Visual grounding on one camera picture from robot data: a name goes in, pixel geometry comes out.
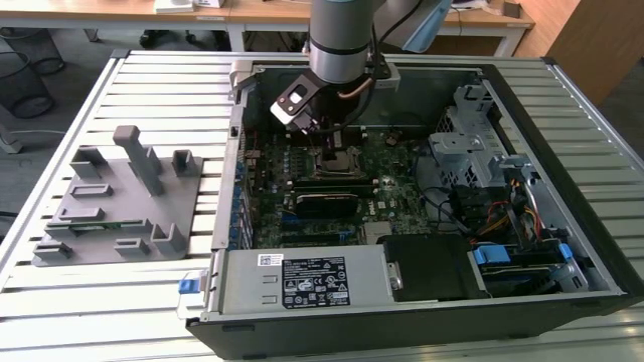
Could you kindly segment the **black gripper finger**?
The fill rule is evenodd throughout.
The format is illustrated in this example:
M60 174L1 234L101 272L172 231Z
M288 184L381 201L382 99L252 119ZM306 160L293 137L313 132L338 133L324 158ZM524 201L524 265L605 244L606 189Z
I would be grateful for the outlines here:
M346 147L342 143L342 132L334 131L326 136L325 161L345 161Z

